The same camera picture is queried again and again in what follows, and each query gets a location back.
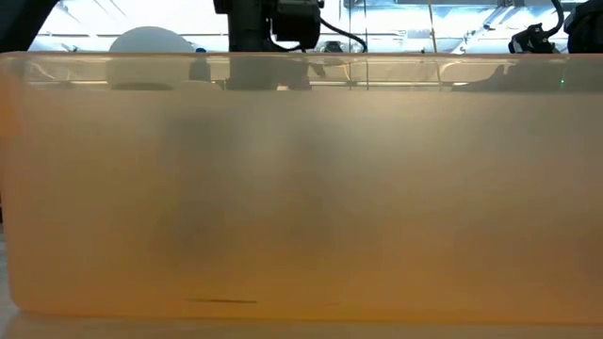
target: black clamp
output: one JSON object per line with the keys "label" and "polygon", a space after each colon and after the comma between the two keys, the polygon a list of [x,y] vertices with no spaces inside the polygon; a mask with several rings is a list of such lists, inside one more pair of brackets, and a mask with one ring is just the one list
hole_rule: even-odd
{"label": "black clamp", "polygon": [[511,53],[553,54],[555,43],[548,40],[549,33],[543,30],[542,24],[532,24],[524,31],[512,36],[509,42]]}

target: table surface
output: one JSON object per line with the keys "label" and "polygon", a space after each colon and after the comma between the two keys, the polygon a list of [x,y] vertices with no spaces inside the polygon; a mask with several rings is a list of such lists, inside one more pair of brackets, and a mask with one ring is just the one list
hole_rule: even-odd
{"label": "table surface", "polygon": [[8,293],[7,256],[0,234],[0,331],[3,339],[586,339],[603,327],[409,325],[252,322],[186,319],[69,318],[20,313]]}

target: black cable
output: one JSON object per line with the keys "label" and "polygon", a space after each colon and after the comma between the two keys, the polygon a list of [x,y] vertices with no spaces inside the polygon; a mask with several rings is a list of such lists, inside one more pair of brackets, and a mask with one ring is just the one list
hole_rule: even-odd
{"label": "black cable", "polygon": [[333,32],[335,32],[337,34],[341,34],[342,36],[344,36],[346,38],[350,38],[350,39],[355,40],[356,42],[360,43],[362,45],[362,53],[367,52],[367,50],[368,50],[367,43],[364,40],[360,39],[360,37],[358,37],[354,34],[348,33],[343,29],[337,28],[337,27],[333,26],[332,24],[327,23],[322,18],[320,18],[320,23],[324,24],[327,28],[331,29]]}
{"label": "black cable", "polygon": [[563,15],[563,6],[561,1],[551,0],[551,2],[553,3],[555,11],[557,12],[557,25],[546,32],[549,38],[559,32],[559,30],[563,27],[563,22],[565,21],[565,15]]}

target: plastic container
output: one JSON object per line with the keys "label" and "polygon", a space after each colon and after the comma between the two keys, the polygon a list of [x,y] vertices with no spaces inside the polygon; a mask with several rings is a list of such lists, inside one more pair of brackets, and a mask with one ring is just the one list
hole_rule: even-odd
{"label": "plastic container", "polygon": [[[211,81],[188,80],[202,58]],[[3,56],[12,297],[601,324],[602,60]]]}

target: ceiling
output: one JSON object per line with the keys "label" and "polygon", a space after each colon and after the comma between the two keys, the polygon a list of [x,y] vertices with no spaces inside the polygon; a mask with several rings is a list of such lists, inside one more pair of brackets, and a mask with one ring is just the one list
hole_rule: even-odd
{"label": "ceiling", "polygon": [[[507,53],[513,34],[557,20],[548,0],[431,0],[432,20],[428,0],[354,0],[352,6],[347,1],[327,0],[322,16],[363,37],[370,52]],[[125,31],[145,25],[172,30],[208,51],[228,50],[226,16],[215,14],[208,0],[59,1],[30,50],[104,52]],[[350,42],[323,27],[321,41],[326,40]],[[552,40],[564,49],[564,33]]]}

